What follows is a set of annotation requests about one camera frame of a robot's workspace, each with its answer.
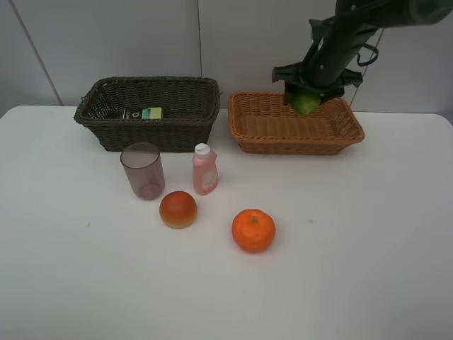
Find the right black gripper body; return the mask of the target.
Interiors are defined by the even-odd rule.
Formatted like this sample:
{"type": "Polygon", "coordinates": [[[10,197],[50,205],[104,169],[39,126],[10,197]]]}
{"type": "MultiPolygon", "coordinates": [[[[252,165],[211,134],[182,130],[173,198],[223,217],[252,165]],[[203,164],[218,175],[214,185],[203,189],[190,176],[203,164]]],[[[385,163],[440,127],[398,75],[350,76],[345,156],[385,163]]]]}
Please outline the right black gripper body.
{"type": "Polygon", "coordinates": [[[326,93],[336,91],[346,86],[358,87],[363,79],[360,72],[344,69],[339,75],[334,75],[331,70],[321,68],[321,75],[310,78],[303,75],[303,62],[285,65],[283,67],[274,67],[272,70],[272,82],[284,81],[293,87],[300,87],[308,91],[326,93]]]}

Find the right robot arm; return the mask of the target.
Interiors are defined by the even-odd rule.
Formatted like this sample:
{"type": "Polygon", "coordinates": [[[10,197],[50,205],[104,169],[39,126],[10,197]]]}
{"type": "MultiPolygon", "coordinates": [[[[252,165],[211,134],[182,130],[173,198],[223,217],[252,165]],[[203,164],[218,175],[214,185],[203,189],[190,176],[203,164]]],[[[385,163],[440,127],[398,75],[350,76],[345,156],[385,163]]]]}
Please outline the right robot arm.
{"type": "Polygon", "coordinates": [[[451,1],[337,1],[334,16],[309,21],[312,45],[298,63],[276,67],[272,81],[283,81],[283,100],[291,103],[297,94],[307,91],[320,95],[325,102],[339,98],[346,86],[358,87],[362,74],[348,69],[352,60],[360,67],[360,50],[366,48],[377,57],[379,51],[368,40],[380,29],[433,25],[452,12],[451,1]]]}

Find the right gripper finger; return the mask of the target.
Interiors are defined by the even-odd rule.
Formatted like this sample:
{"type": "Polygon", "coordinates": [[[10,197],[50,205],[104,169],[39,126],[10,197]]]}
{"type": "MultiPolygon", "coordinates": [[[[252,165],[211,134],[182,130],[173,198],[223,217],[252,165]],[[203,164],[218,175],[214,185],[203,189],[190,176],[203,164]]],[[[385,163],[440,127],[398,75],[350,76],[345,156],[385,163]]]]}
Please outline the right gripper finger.
{"type": "Polygon", "coordinates": [[[285,105],[291,104],[301,93],[301,87],[294,84],[285,84],[283,101],[285,105]]]}
{"type": "Polygon", "coordinates": [[[325,102],[335,98],[341,98],[344,94],[345,90],[343,85],[334,84],[329,86],[328,88],[322,90],[320,104],[324,104],[325,102]]]}

